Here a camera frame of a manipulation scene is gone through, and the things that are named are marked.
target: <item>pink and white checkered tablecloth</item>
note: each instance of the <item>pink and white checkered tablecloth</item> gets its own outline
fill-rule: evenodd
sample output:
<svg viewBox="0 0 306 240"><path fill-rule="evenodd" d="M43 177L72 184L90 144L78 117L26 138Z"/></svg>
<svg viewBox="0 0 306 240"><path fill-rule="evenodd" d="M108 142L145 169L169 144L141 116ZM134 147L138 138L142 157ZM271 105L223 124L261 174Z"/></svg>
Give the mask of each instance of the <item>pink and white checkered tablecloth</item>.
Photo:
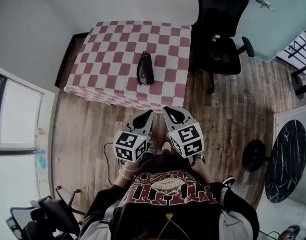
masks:
<svg viewBox="0 0 306 240"><path fill-rule="evenodd" d="M161 112L182 107L191 26L150 21L98 22L85 39L68 78L66 92L88 101ZM151 54L154 83L139 85L137 65Z"/></svg>

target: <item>black t-shirt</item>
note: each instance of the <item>black t-shirt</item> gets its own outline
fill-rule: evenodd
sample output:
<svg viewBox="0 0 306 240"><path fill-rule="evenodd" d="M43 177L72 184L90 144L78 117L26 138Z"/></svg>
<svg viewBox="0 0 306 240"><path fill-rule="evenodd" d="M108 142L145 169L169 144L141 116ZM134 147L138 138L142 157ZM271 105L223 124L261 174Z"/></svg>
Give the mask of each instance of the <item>black t-shirt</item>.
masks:
<svg viewBox="0 0 306 240"><path fill-rule="evenodd" d="M205 184L179 155L146 154L109 224L111 239L156 239L167 222L159 239L218 239L222 187Z"/></svg>

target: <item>person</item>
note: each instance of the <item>person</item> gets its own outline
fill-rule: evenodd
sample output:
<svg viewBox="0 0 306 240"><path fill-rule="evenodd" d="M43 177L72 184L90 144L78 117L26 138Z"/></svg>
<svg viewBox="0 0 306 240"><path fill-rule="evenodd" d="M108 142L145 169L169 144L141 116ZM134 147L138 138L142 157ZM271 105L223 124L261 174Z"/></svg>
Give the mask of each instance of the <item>person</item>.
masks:
<svg viewBox="0 0 306 240"><path fill-rule="evenodd" d="M87 212L80 240L255 240L256 211L210 174L204 157L171 154L166 142L137 162L126 162L114 184L98 192ZM105 211L119 202L108 226Z"/></svg>

